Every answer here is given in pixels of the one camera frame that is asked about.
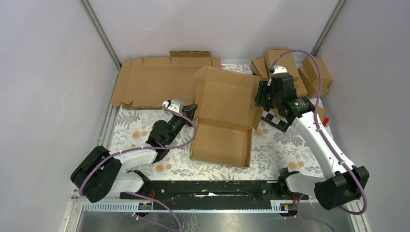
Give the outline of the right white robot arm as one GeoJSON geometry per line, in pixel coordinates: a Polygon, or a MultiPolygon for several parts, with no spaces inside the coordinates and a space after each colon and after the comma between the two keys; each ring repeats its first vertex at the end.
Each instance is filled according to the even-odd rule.
{"type": "Polygon", "coordinates": [[[304,139],[322,169],[323,177],[304,175],[283,168],[279,172],[278,195],[289,199],[294,194],[315,197],[326,210],[364,198],[369,172],[357,167],[330,138],[314,113],[307,97],[298,97],[293,77],[283,66],[270,67],[271,77],[259,83],[256,106],[263,107],[262,118],[286,132],[295,129],[304,139]]]}

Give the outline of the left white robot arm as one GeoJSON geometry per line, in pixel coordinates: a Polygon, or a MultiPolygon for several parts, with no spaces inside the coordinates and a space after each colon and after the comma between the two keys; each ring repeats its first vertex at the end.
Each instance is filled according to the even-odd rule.
{"type": "Polygon", "coordinates": [[[102,145],[92,149],[70,176],[81,196],[96,203],[109,193],[132,192],[139,199],[149,195],[150,180],[141,171],[132,168],[157,163],[171,149],[183,148],[194,140],[191,137],[181,145],[171,145],[185,125],[195,127],[193,118],[198,105],[167,100],[162,107],[172,113],[172,117],[168,121],[156,121],[145,143],[115,153],[110,153],[102,145]]]}

